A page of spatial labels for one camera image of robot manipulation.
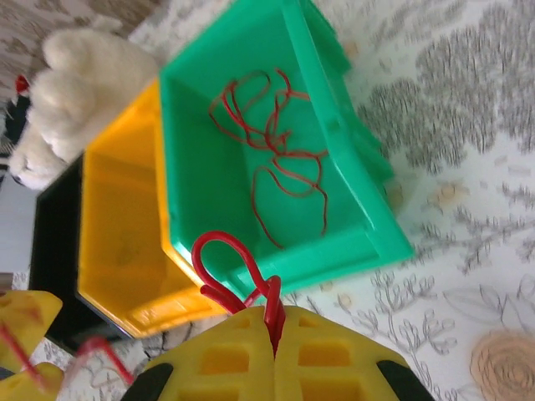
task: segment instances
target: floral patterned tablecloth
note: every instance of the floral patterned tablecloth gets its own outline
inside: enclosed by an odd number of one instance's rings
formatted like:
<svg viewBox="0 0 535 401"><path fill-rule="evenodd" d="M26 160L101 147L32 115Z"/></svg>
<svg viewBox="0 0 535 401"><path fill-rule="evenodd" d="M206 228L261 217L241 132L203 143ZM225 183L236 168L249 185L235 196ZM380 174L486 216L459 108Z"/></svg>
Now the floral patterned tablecloth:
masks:
<svg viewBox="0 0 535 401"><path fill-rule="evenodd" d="M228 3L171 0L131 40L167 60ZM395 167L389 198L417 255L286 301L397 350L436 400L535 399L535 2L317 3ZM211 324L118 349L139 371ZM34 358L68 361L48 342ZM91 363L61 399L119 398L115 373Z"/></svg>

